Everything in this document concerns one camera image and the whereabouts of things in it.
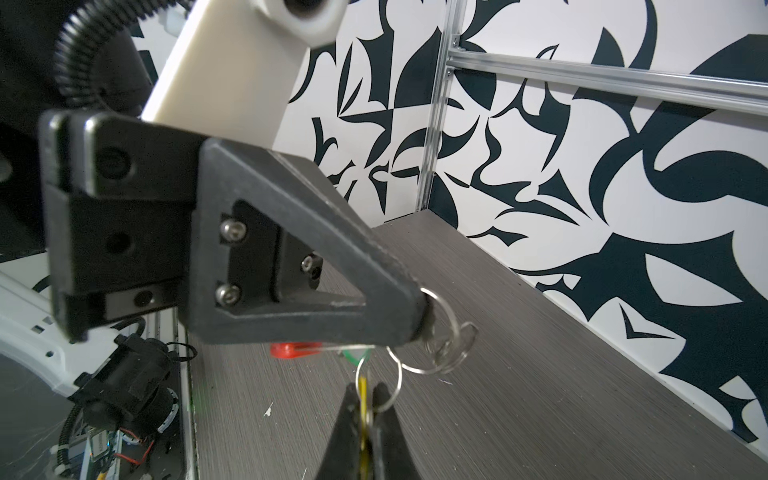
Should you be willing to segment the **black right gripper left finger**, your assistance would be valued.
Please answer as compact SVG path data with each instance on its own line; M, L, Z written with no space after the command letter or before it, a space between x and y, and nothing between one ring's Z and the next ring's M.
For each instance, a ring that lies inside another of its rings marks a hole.
M344 396L315 480L360 478L362 422L360 399L353 383Z

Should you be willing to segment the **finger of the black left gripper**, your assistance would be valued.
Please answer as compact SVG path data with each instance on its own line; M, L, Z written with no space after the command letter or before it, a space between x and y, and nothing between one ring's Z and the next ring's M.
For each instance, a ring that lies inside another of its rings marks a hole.
M210 344L401 346L428 303L311 161L228 140L201 147L179 314Z

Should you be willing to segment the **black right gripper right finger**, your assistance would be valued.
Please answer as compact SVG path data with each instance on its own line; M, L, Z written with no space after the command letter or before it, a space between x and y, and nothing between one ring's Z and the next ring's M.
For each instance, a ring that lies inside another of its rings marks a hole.
M418 480L421 475L394 406L368 415L369 479Z

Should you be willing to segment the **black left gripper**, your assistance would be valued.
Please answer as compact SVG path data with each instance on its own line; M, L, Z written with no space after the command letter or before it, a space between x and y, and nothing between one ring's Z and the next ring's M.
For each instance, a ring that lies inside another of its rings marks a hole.
M65 335L83 342L92 329L177 306L204 136L49 110L38 139L52 309Z

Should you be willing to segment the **green key tag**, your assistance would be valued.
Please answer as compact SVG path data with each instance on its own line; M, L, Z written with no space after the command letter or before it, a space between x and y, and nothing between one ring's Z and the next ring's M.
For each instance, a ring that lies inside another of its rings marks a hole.
M368 349L346 349L341 352L342 357L350 364L357 366L369 353Z

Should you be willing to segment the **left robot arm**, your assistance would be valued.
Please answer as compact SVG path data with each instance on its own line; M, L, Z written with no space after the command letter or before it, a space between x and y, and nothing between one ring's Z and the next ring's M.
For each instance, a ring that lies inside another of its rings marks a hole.
M169 307L212 344L401 346L428 311L319 167L273 150L303 58L343 1L196 1L157 82L129 29L166 1L5 1L1 155L39 178L52 314L1 349L102 428L173 407L158 341L108 332Z

